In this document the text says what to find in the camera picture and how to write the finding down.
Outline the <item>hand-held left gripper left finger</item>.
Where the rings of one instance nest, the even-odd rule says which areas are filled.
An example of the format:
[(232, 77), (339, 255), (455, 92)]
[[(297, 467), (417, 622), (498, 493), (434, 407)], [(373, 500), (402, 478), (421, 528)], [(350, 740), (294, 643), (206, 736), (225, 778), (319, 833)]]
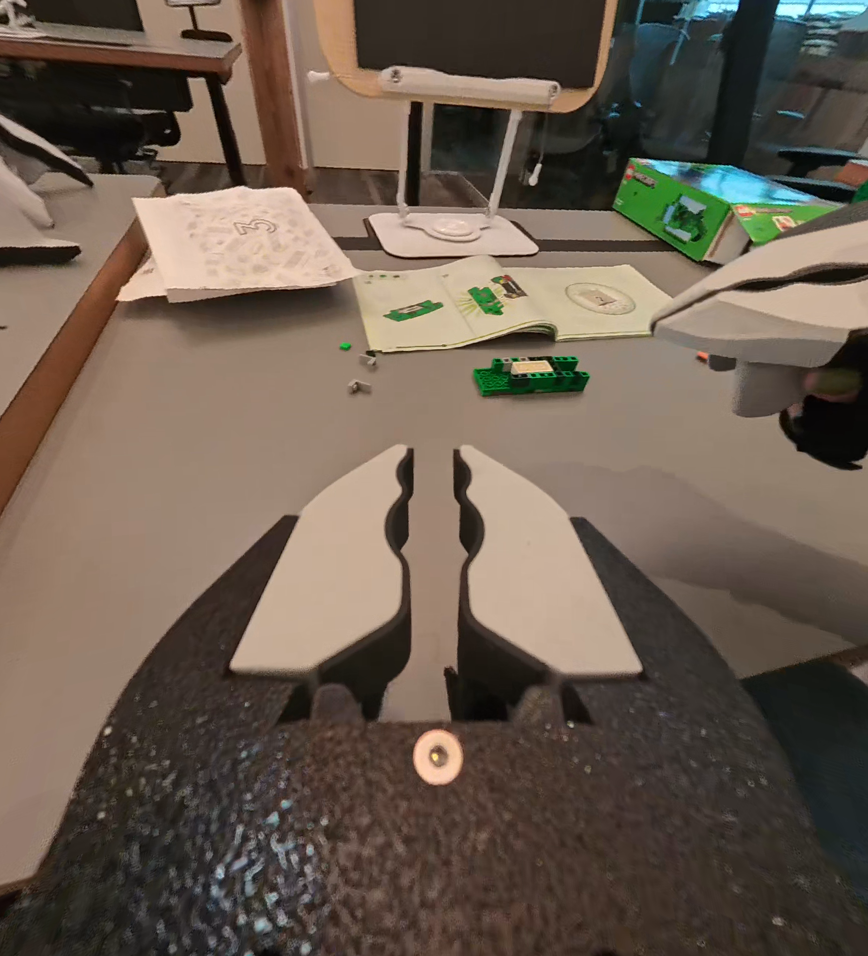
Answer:
[(345, 687), (378, 718), (412, 650), (403, 555), (414, 450), (394, 445), (325, 487), (296, 516), (229, 662), (238, 676)]

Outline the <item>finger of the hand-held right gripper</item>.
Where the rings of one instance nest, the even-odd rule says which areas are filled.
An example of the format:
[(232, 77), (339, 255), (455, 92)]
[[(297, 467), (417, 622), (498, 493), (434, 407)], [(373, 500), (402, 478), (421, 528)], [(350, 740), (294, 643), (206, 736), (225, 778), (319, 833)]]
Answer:
[(868, 200), (835, 209), (768, 244), (751, 248), (676, 297), (698, 301), (757, 283), (842, 278), (868, 272)]
[(805, 398), (810, 373), (868, 359), (868, 265), (697, 287), (656, 314), (652, 335), (731, 367), (734, 415), (777, 415)]

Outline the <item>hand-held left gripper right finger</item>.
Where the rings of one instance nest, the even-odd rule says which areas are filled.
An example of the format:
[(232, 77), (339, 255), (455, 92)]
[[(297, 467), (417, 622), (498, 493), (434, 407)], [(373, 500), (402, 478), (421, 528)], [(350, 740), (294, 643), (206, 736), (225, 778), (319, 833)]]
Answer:
[(453, 453), (465, 558), (456, 721), (504, 720), (534, 690), (642, 677), (634, 649), (567, 512), (469, 445)]

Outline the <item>white desk lamp stand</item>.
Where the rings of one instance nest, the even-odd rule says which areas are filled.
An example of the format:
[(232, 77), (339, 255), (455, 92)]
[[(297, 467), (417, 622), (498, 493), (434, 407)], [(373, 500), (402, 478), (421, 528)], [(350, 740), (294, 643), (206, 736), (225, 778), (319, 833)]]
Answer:
[(535, 255), (536, 243), (499, 215), (499, 203), (523, 113), (549, 111), (561, 94), (560, 83), (538, 78), (456, 76), (403, 65), (388, 67), (375, 77), (383, 97), (406, 103), (406, 118), (415, 103), (446, 103), (449, 99), (457, 99), (468, 107), (484, 101), (488, 108), (508, 113), (495, 180), (488, 205), (482, 211), (423, 212), (407, 204), (410, 135), (409, 127), (405, 127), (397, 173), (396, 211), (369, 217), (382, 249), (402, 259)]

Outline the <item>brown wooden desk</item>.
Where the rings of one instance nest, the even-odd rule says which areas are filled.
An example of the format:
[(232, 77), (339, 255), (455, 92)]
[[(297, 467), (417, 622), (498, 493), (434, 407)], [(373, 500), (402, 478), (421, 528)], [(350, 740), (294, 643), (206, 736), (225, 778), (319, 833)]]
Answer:
[(233, 185), (245, 185), (247, 181), (224, 87), (242, 53), (242, 46), (234, 41), (174, 38), (161, 42), (137, 30), (60, 23), (18, 30), (0, 28), (0, 58), (7, 60), (161, 69), (203, 79)]

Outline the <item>person's right hand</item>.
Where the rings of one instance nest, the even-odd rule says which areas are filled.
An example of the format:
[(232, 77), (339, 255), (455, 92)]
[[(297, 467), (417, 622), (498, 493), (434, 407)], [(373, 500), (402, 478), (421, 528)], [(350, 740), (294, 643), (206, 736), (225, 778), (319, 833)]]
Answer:
[(834, 469), (858, 471), (868, 455), (868, 336), (847, 341), (803, 379), (805, 395), (779, 416), (795, 448)]

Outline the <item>green toy brick assembly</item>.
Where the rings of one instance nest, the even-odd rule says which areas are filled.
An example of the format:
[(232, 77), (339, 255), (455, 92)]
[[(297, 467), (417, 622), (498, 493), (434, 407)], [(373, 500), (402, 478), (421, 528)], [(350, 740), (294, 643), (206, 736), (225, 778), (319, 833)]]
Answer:
[(483, 398), (583, 393), (591, 376), (575, 356), (494, 358), (472, 378)]

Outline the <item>grey mesh office chair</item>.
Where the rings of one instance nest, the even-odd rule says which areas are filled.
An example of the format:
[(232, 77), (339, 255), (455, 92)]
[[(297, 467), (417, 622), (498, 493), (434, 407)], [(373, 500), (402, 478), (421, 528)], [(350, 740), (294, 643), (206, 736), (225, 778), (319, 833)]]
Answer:
[(708, 37), (674, 25), (635, 27), (629, 86), (637, 154), (644, 158), (704, 161), (707, 68), (715, 46)]

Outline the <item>pale green instruction booklet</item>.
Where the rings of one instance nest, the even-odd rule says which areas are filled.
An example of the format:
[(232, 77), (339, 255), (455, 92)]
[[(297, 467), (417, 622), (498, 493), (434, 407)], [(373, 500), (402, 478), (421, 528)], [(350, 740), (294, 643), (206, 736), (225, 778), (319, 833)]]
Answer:
[(507, 267), (477, 256), (354, 280), (370, 350), (452, 350), (507, 337), (644, 338), (671, 296), (629, 265)]

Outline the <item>white brick-printed paper bag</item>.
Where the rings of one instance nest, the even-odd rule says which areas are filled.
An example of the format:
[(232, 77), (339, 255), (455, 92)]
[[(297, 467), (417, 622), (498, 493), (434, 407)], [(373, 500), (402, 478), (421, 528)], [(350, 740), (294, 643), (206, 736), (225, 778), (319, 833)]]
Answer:
[(331, 288), (360, 273), (290, 187), (133, 201), (168, 302)]

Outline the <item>wood-rimmed black divider panel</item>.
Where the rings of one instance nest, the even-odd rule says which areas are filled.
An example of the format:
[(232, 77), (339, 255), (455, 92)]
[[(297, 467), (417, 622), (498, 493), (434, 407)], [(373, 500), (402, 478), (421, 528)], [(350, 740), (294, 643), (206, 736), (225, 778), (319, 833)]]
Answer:
[(380, 74), (420, 68), (489, 80), (559, 84), (552, 111), (536, 119), (526, 150), (554, 172), (530, 207), (607, 209), (625, 159), (620, 104), (630, 102), (634, 27), (629, 2), (314, 2), (332, 76), (368, 99), (384, 97)]

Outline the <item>black office chair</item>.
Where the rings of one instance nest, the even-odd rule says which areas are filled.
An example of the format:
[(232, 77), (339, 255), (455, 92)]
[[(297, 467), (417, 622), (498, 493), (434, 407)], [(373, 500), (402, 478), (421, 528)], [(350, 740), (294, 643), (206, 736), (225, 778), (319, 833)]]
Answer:
[(173, 71), (0, 59), (0, 113), (103, 173), (178, 145), (178, 115), (192, 108)]

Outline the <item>small framed screen on stand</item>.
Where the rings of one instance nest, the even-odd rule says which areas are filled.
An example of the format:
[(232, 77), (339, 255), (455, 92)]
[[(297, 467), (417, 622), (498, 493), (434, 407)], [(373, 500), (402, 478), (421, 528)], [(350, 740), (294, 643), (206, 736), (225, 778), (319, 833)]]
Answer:
[(199, 18), (198, 18), (199, 10), (203, 8), (213, 8), (216, 6), (221, 6), (222, 3), (223, 3), (222, 1), (218, 1), (218, 0), (164, 1), (165, 6), (167, 6), (168, 8), (180, 8), (187, 11), (190, 26), (181, 31), (180, 36), (183, 39), (188, 39), (193, 41), (203, 41), (203, 42), (214, 42), (214, 43), (232, 43), (233, 38), (228, 32), (224, 30), (206, 29), (203, 26), (201, 26), (199, 22)]

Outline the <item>black laptop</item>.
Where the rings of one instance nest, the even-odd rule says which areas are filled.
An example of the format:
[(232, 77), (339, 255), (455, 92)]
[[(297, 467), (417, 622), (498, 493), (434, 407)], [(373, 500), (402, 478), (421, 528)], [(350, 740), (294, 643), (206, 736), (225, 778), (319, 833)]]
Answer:
[(135, 1), (27, 1), (26, 4), (30, 15), (40, 23), (144, 31)]

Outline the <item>wooden post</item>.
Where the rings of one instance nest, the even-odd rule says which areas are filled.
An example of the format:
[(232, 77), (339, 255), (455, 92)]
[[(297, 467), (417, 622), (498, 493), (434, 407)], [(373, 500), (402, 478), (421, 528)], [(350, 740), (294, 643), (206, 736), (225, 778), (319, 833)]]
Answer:
[(292, 187), (307, 199), (284, 2), (240, 1), (238, 5), (266, 181), (271, 186)]

